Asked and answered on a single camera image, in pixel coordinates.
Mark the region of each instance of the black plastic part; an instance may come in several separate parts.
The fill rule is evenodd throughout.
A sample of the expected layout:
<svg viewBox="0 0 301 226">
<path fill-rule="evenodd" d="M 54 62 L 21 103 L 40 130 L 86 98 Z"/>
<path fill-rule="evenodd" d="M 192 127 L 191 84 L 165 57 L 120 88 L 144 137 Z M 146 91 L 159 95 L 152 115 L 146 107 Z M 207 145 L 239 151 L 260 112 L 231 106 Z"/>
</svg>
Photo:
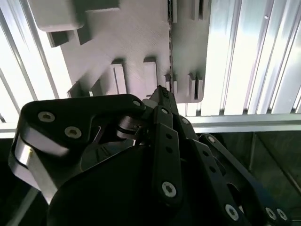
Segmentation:
<svg viewBox="0 0 301 226">
<path fill-rule="evenodd" d="M 69 180 L 49 206 L 47 226 L 201 225 L 202 214 L 191 211 L 198 195 L 187 195 L 176 211 L 158 205 L 151 156 L 149 147 L 134 146 Z"/>
<path fill-rule="evenodd" d="M 36 101 L 22 108 L 18 131 L 29 146 L 50 155 L 62 157 L 70 154 L 78 158 L 93 139 L 90 136 L 92 127 L 125 115 L 140 115 L 144 110 L 143 102 L 130 94 Z M 40 121 L 38 114 L 43 111 L 51 112 L 55 120 L 52 123 Z M 81 137 L 67 137 L 64 131 L 68 126 L 79 128 Z"/>
<path fill-rule="evenodd" d="M 209 134 L 198 138 L 191 123 L 179 116 L 172 93 L 159 86 L 151 99 L 158 102 L 154 109 L 132 95 L 39 101 L 23 107 L 10 167 L 26 181 L 20 170 L 30 171 L 17 161 L 14 151 L 27 145 L 38 153 L 36 162 L 29 160 L 29 170 L 39 185 L 47 189 L 43 183 L 47 170 L 48 181 L 61 179 L 56 194 L 49 197 L 48 226 L 291 224 L 216 138 Z M 41 111 L 51 112 L 55 120 L 40 121 Z M 68 126 L 79 128 L 81 137 L 67 137 Z M 85 149 L 123 140 L 121 136 L 134 137 L 135 146 L 72 178 L 59 175 L 60 167 L 71 169 Z M 37 168 L 41 160 L 51 167 Z M 173 196 L 164 191 L 164 182 L 175 187 Z M 237 219 L 230 217 L 227 205 L 236 210 Z"/>
<path fill-rule="evenodd" d="M 211 134 L 203 134 L 200 142 L 208 145 L 215 157 L 226 169 L 225 180 L 228 184 L 235 185 L 239 192 L 244 213 L 252 225 L 290 225 L 290 220 L 283 220 L 277 213 L 279 206 L 248 170 Z M 271 209 L 276 214 L 276 219 L 271 219 L 265 208 Z"/>
</svg>

